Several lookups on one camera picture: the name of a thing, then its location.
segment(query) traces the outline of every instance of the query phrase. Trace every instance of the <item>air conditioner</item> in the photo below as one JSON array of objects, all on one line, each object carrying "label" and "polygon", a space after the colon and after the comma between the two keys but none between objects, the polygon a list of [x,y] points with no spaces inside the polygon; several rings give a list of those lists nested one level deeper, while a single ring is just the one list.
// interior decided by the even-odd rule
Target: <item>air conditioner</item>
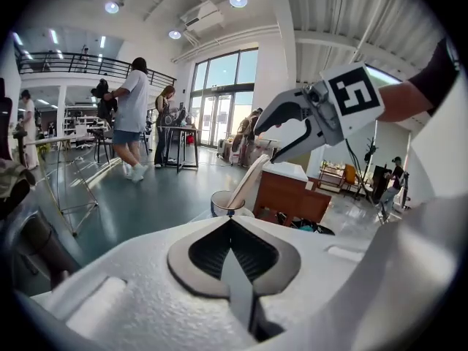
[{"label": "air conditioner", "polygon": [[187,30],[198,33],[217,23],[221,23],[224,17],[218,7],[207,0],[195,8],[190,9],[181,19],[185,23]]}]

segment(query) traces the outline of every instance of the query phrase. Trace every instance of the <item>window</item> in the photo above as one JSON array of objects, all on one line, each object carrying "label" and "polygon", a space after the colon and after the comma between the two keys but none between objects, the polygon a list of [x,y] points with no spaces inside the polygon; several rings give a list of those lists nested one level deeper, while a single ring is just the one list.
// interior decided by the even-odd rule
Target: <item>window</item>
[{"label": "window", "polygon": [[209,58],[197,64],[190,93],[190,113],[201,130],[200,142],[216,146],[237,133],[252,112],[258,49]]},{"label": "window", "polygon": [[192,99],[192,106],[190,107],[190,113],[192,114],[195,120],[195,126],[198,129],[198,124],[200,123],[200,108],[202,106],[202,97],[194,97]]},{"label": "window", "polygon": [[238,53],[210,60],[206,88],[232,85],[235,82],[235,68]]},{"label": "window", "polygon": [[197,73],[195,75],[195,83],[193,85],[193,91],[203,89],[203,84],[205,83],[205,73],[206,73],[207,64],[208,62],[205,61],[197,65]]},{"label": "window", "polygon": [[249,50],[241,52],[241,61],[239,63],[239,72],[237,84],[255,82],[255,73],[257,72],[258,50]]},{"label": "window", "polygon": [[253,92],[237,92],[235,94],[231,135],[237,134],[237,129],[239,128],[242,120],[251,113],[253,99]]}]

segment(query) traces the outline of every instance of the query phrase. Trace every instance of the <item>denim shorts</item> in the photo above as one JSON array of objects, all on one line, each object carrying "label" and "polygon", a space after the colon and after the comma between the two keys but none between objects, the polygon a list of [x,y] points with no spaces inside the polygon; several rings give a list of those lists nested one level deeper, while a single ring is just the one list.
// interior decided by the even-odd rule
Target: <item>denim shorts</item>
[{"label": "denim shorts", "polygon": [[113,144],[127,144],[131,142],[137,142],[139,140],[139,132],[125,132],[124,130],[114,130],[114,135],[112,136]]}]

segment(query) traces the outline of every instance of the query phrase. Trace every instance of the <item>glossy floor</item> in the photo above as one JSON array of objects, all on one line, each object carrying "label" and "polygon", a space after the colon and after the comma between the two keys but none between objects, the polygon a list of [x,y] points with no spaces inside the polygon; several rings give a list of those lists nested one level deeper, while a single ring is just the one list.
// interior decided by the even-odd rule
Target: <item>glossy floor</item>
[{"label": "glossy floor", "polygon": [[[142,148],[141,154],[142,161],[149,167],[144,180],[137,184],[123,177],[120,159],[112,159],[108,165],[103,151],[101,164],[97,164],[93,150],[72,149],[67,157],[59,157],[58,170],[57,153],[53,151],[45,157],[45,170],[34,171],[38,180],[35,192],[39,205],[62,243],[79,263],[86,265],[137,235],[189,222],[209,209],[214,192],[236,188],[246,172],[237,165],[231,167],[216,157],[215,150],[207,148],[200,149],[198,170],[186,169],[179,174],[174,167],[154,169],[154,153],[147,156]],[[187,160],[195,160],[193,148],[187,149]],[[84,219],[78,236],[74,238],[52,200],[43,173],[48,174],[48,183],[54,195],[58,193],[61,208],[75,207],[93,200],[83,185],[77,167],[99,207]],[[251,210],[256,194],[257,186],[246,201],[246,207]],[[90,207],[74,208],[72,214],[64,217],[76,228]],[[333,195],[321,224],[336,234],[370,240],[380,223],[375,209],[367,202],[355,202],[349,196]],[[48,290],[45,280],[32,277],[25,271],[21,276],[23,289],[29,295]]]}]

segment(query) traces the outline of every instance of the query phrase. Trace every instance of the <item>long hair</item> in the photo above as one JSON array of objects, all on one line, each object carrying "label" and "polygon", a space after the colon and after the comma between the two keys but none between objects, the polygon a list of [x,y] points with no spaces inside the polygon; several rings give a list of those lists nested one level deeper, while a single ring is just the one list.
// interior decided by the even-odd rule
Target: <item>long hair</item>
[{"label": "long hair", "polygon": [[173,86],[165,86],[164,90],[162,90],[161,94],[159,95],[167,99],[167,95],[172,94],[174,92],[176,92],[176,89]]},{"label": "long hair", "polygon": [[132,62],[132,69],[133,70],[140,70],[145,74],[148,74],[148,67],[146,67],[146,60],[143,57],[137,57]]}]

